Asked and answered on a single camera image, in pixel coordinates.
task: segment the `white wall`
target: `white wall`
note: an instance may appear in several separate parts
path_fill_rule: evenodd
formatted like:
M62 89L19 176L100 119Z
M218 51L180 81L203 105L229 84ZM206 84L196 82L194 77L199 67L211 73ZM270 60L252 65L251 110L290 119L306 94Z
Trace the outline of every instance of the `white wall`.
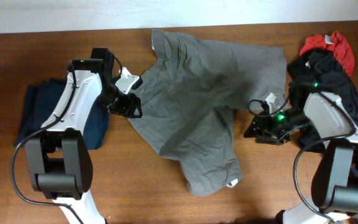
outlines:
M358 0L0 0L0 33L358 20Z

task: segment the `gray cloth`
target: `gray cloth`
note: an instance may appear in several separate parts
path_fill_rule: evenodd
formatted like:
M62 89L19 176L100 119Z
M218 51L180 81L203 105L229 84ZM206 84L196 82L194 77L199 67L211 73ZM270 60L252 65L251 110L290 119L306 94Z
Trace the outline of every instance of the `gray cloth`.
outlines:
M143 117L129 121L159 156L180 162L191 194L209 195L242 179L233 111L270 92L284 102L283 49L161 30L152 31L152 44L157 62L133 91Z

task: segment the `table surface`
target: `table surface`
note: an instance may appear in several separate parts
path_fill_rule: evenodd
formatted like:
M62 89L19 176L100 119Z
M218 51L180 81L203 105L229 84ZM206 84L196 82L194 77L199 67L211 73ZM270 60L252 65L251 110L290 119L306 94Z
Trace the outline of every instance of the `table surface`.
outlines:
M288 62L297 58L306 37L338 30L352 46L356 67L351 76L358 90L358 22L261 24L171 28L201 39L281 46ZM69 59L88 58L93 47L108 47L133 73L142 74L155 62L150 29L90 30L29 34L0 34L0 223L66 223L58 208L23 202L9 180L12 143L19 131L24 95L29 84L65 75ZM102 148L91 151L92 194L109 223L229 223L273 217L298 203L292 165L298 148L256 144L242 138L252 116L238 111L234 121L234 150L244 178L233 189L207 197L186 190L178 162L159 158L129 122L111 116ZM321 155L302 157L299 182L305 195ZM23 194L44 200L30 186L24 151L16 163Z

